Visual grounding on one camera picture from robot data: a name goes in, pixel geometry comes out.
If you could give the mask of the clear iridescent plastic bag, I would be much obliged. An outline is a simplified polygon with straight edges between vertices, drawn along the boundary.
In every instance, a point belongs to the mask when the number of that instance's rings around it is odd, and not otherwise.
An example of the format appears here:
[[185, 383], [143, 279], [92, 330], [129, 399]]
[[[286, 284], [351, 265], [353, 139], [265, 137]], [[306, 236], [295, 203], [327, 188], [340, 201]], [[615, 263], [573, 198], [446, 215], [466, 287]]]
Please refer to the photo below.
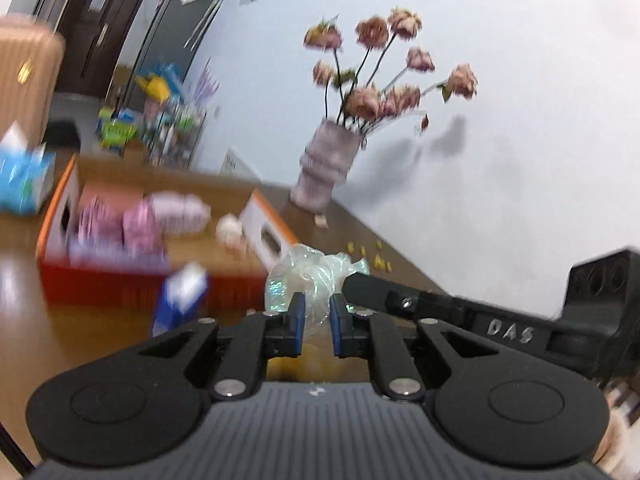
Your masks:
[[341, 292], [345, 278], [355, 273], [370, 274], [365, 258], [352, 261], [344, 252], [326, 255], [296, 244], [268, 273], [265, 310], [284, 312], [293, 295], [301, 292], [306, 304], [304, 336], [322, 333], [329, 325], [330, 297]]

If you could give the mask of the blue small tissue packet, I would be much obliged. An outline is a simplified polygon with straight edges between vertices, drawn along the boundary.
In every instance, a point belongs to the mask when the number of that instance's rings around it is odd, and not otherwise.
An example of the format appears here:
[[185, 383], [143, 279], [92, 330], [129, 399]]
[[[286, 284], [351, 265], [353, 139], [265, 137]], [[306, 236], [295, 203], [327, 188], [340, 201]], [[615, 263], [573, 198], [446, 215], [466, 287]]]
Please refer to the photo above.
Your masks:
[[160, 288], [151, 336], [160, 336], [197, 318], [207, 291], [208, 273], [199, 263], [190, 262], [168, 276]]

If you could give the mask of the white makeup sponge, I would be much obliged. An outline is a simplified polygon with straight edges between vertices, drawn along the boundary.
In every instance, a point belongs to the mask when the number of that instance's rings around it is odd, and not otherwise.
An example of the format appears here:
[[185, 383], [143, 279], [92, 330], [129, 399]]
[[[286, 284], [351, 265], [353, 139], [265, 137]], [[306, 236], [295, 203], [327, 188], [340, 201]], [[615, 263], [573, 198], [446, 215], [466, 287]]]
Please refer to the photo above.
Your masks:
[[225, 214], [221, 217], [215, 229], [216, 240], [227, 249], [240, 254], [246, 253], [246, 239], [242, 222], [234, 214]]

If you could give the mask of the lavender fluffy cloth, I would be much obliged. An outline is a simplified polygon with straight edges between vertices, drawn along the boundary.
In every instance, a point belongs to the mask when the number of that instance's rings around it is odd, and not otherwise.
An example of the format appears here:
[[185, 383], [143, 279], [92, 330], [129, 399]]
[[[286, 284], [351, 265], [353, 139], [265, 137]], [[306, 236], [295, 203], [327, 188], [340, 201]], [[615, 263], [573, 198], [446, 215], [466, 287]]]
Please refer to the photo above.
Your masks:
[[193, 194], [164, 191], [149, 196], [155, 220], [163, 234], [202, 232], [212, 216], [212, 208]]

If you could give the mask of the pink satin scrunchie cloth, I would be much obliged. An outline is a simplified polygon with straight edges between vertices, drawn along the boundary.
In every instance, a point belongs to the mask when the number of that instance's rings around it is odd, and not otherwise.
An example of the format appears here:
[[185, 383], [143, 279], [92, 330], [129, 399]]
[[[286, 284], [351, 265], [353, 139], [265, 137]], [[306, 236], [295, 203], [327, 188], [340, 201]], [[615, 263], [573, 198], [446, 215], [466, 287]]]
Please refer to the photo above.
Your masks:
[[93, 198], [80, 211], [77, 238], [81, 243], [122, 245], [132, 252], [164, 252], [162, 231], [146, 198], [125, 211]]

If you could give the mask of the purple knitted cloth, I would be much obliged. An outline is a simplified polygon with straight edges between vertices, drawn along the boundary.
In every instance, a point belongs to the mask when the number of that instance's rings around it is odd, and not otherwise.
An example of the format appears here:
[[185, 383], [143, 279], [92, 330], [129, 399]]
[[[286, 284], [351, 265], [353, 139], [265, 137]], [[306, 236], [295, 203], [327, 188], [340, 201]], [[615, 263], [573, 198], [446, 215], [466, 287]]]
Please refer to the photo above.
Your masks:
[[132, 252], [122, 245], [88, 244], [72, 238], [68, 243], [72, 266], [90, 266], [122, 273], [163, 274], [171, 265], [163, 252]]

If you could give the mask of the yellow crumbs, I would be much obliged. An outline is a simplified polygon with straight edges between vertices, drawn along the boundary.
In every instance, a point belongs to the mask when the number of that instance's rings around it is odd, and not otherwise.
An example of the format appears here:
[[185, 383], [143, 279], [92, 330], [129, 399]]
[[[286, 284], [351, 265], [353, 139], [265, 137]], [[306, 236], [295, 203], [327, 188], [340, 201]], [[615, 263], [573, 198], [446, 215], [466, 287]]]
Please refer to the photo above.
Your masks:
[[390, 273], [393, 271], [393, 266], [390, 259], [383, 255], [383, 249], [384, 244], [382, 240], [376, 240], [372, 248], [367, 248], [367, 246], [358, 245], [354, 242], [346, 243], [346, 250], [349, 255], [360, 255], [363, 260], [367, 261], [372, 269]]

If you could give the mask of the fallen pink petal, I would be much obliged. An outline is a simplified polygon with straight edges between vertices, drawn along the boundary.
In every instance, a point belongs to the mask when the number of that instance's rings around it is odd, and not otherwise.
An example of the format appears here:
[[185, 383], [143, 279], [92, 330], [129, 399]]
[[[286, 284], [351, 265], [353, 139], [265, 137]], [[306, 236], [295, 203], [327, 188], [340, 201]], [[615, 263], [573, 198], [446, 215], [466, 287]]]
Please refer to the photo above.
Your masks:
[[316, 214], [314, 216], [314, 224], [320, 229], [327, 229], [329, 227], [328, 220], [324, 214]]

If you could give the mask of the pink textured vase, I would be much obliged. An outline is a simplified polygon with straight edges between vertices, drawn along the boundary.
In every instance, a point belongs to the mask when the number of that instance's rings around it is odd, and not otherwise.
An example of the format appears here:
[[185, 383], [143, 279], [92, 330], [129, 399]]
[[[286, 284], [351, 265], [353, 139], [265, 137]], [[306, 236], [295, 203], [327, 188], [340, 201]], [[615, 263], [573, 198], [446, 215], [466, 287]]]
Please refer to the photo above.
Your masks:
[[334, 188], [342, 185], [360, 150], [361, 136], [334, 120], [323, 119], [300, 156], [300, 173], [290, 200], [303, 210], [322, 214]]

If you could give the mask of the red orange cardboard box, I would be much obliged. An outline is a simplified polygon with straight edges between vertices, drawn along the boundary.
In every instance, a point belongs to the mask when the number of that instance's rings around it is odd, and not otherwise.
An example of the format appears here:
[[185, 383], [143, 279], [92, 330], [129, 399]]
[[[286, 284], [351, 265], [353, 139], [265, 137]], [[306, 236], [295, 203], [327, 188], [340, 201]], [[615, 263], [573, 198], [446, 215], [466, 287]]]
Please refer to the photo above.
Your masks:
[[151, 311], [166, 278], [194, 263], [207, 273], [206, 312], [260, 310], [266, 268], [250, 246], [231, 248], [216, 235], [220, 218], [248, 205], [293, 240], [254, 184], [74, 155], [37, 238], [44, 301]]

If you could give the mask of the dried pink roses bouquet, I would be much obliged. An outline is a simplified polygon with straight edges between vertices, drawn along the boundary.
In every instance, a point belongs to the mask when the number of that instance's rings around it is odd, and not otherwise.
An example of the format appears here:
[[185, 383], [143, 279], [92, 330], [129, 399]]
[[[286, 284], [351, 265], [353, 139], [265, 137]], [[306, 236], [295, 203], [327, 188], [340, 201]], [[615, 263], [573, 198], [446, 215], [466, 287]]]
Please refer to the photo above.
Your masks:
[[418, 44], [422, 30], [420, 15], [401, 6], [364, 18], [354, 27], [361, 56], [349, 65], [338, 17], [311, 25], [303, 46], [322, 54], [311, 70], [314, 86], [322, 91], [322, 120], [362, 142], [405, 118], [414, 118], [416, 134], [422, 134], [430, 126], [429, 96], [443, 103], [474, 99], [480, 81], [471, 65], [460, 63], [439, 75], [430, 50]]

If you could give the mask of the cluttered storage rack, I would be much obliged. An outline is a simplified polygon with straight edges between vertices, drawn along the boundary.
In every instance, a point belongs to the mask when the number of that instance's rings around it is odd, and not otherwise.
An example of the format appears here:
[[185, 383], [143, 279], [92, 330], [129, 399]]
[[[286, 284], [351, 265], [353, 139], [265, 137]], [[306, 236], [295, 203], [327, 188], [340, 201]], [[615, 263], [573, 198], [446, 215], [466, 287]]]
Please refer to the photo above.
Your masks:
[[219, 88], [209, 62], [194, 84], [185, 86], [174, 64], [158, 64], [134, 76], [134, 83], [144, 95], [139, 136], [146, 148], [146, 162], [189, 169], [201, 139], [206, 106]]

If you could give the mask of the green toy basket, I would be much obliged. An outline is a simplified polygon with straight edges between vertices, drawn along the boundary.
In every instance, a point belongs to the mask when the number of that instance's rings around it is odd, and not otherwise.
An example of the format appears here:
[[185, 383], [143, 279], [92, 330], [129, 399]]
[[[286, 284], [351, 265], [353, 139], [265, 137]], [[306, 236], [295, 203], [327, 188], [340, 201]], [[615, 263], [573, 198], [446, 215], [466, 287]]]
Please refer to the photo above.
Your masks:
[[137, 135], [138, 116], [132, 110], [102, 107], [96, 124], [96, 136], [101, 148], [120, 150]]

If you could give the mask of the black stool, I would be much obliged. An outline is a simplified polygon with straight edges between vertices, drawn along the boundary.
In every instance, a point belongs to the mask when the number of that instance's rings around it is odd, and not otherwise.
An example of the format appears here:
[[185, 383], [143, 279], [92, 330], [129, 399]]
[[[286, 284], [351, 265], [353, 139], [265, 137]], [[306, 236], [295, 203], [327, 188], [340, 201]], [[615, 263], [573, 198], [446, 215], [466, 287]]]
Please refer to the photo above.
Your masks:
[[43, 142], [47, 145], [49, 151], [73, 150], [79, 152], [81, 149], [77, 126], [70, 119], [50, 120], [46, 130], [44, 130]]

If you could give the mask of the blue tissue pack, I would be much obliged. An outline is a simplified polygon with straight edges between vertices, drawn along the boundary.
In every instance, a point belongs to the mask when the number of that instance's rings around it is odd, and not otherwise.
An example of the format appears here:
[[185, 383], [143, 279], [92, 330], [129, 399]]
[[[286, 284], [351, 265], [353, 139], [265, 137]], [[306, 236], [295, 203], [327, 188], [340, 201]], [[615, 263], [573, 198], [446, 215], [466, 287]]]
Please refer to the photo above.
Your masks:
[[55, 154], [43, 143], [31, 150], [17, 122], [1, 140], [0, 207], [2, 212], [33, 216], [52, 193]]

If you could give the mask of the grey refrigerator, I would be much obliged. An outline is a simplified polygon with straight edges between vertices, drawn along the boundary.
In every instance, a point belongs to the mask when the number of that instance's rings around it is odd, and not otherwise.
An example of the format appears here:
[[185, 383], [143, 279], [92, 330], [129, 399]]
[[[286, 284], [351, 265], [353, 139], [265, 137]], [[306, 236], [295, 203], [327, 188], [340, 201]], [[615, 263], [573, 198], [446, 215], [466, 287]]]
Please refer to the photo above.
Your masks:
[[143, 37], [131, 76], [174, 64], [184, 79], [222, 0], [160, 0]]

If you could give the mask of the dark brown entrance door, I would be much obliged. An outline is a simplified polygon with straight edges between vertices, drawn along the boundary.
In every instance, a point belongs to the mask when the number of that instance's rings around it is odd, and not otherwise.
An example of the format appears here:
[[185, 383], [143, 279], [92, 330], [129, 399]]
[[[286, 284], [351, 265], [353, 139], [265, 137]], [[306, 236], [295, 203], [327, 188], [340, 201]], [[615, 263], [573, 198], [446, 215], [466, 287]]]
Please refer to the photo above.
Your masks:
[[143, 0], [67, 0], [58, 32], [65, 54], [55, 91], [86, 98], [107, 95], [129, 29]]

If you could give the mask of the peach hard-shell suitcase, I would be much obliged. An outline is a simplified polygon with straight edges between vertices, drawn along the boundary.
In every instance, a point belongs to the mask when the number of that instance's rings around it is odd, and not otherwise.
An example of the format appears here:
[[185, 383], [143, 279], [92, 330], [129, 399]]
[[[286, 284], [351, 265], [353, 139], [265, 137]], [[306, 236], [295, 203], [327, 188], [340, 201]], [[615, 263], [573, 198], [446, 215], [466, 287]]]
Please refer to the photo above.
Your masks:
[[47, 22], [30, 15], [2, 16], [1, 136], [17, 124], [29, 148], [41, 143], [64, 52], [64, 38]]

